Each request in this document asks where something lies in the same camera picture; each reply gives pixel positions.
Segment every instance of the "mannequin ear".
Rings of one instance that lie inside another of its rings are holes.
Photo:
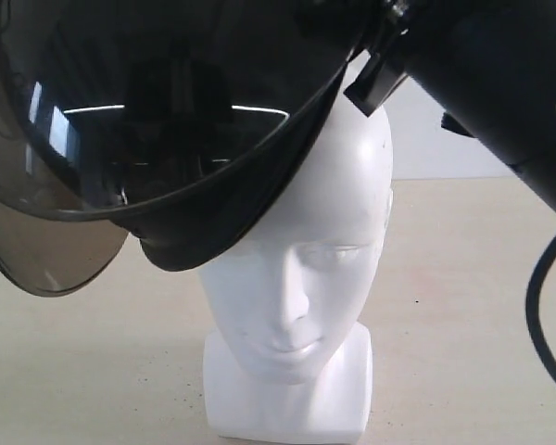
[[[391,218],[391,209],[393,208],[393,189],[389,189],[389,199],[387,200],[387,208],[385,209],[385,229],[389,226]]]

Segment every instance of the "mannequin nose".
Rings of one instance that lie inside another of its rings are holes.
[[[302,272],[296,255],[292,252],[284,255],[281,283],[278,298],[278,325],[288,330],[296,321],[309,313],[309,298],[305,294]]]

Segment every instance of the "mannequin face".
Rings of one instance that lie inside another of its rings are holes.
[[[272,208],[200,269],[229,349],[266,382],[316,378],[373,283],[391,208],[391,136],[384,112],[360,118],[370,131],[328,121]]]

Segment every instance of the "table surface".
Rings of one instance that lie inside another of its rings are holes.
[[[396,182],[395,195],[361,316],[374,352],[361,444],[556,444],[556,387],[524,321],[556,216],[512,178]],[[556,353],[556,267],[542,316]],[[0,275],[0,445],[241,443],[207,428],[212,328],[196,274],[155,269],[133,240],[63,299]]]

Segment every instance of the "helmet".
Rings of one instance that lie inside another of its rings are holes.
[[[288,184],[373,0],[0,0],[0,270],[39,296],[127,235],[166,271],[234,245]]]

